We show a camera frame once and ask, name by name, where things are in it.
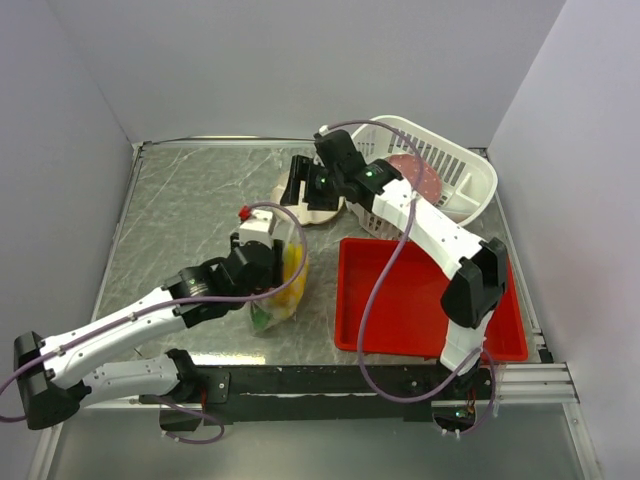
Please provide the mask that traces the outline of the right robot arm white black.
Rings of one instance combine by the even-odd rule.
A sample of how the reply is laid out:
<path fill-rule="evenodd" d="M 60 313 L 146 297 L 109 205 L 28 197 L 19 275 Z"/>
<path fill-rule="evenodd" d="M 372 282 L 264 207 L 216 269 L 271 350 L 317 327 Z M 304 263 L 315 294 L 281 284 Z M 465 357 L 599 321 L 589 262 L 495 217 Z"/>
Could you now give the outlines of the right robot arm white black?
<path fill-rule="evenodd" d="M 437 173 L 414 140 L 396 128 L 390 131 L 408 146 L 411 175 L 385 158 L 367 160 L 338 123 L 315 134 L 315 158 L 292 161 L 280 203 L 333 211 L 345 199 L 401 231 L 401 245 L 413 242 L 440 267 L 449 281 L 440 300 L 448 327 L 440 354 L 446 368 L 437 384 L 445 396 L 460 398 L 473 384 L 469 370 L 482 355 L 487 326 L 507 289 L 507 248 L 442 213 L 435 205 L 438 192 L 422 194 L 424 179 L 436 180 Z"/>

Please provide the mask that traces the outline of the clear dotted zip top bag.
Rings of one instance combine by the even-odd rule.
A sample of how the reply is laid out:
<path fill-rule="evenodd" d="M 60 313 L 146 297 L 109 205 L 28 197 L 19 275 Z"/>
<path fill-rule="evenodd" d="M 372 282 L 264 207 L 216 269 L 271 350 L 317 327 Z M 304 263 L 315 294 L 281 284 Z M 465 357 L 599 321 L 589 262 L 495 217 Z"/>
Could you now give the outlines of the clear dotted zip top bag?
<path fill-rule="evenodd" d="M 284 282 L 287 282 L 300 266 L 302 266 L 302 271 L 286 289 L 264 300 L 252 302 L 249 305 L 249 318 L 250 309 L 253 305 L 268 311 L 271 315 L 270 326 L 261 332 L 256 332 L 253 329 L 250 318 L 251 328 L 255 335 L 262 335 L 281 322 L 294 318 L 305 291 L 309 270 L 309 256 L 303 257 L 302 240 L 305 239 L 305 236 L 300 236 L 298 229 L 288 220 L 278 220 L 276 222 L 275 235 L 276 239 L 284 242 Z"/>

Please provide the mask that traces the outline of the green apple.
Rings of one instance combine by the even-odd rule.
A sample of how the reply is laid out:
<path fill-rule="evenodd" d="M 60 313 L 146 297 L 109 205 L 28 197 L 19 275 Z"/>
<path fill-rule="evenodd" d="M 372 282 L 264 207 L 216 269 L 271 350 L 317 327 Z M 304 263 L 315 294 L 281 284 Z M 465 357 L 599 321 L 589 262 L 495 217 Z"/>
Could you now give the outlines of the green apple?
<path fill-rule="evenodd" d="M 271 315 L 268 311 L 253 305 L 250 309 L 252 327 L 256 332 L 266 330 L 271 323 Z"/>

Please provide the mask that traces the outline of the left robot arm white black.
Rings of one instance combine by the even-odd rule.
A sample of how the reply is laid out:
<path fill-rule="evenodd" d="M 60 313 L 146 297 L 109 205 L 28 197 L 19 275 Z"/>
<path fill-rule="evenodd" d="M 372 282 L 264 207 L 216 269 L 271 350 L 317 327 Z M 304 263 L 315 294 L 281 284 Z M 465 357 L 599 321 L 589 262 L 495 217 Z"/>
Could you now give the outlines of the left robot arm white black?
<path fill-rule="evenodd" d="M 115 356 L 162 335 L 217 320 L 281 287 L 284 242 L 271 234 L 231 237 L 225 257 L 180 270 L 146 296 L 67 333 L 26 332 L 14 341 L 14 371 L 22 402 L 19 420 L 31 430 L 60 424 L 81 408 L 132 395 L 184 402 L 199 378 L 180 349 L 147 360 Z"/>

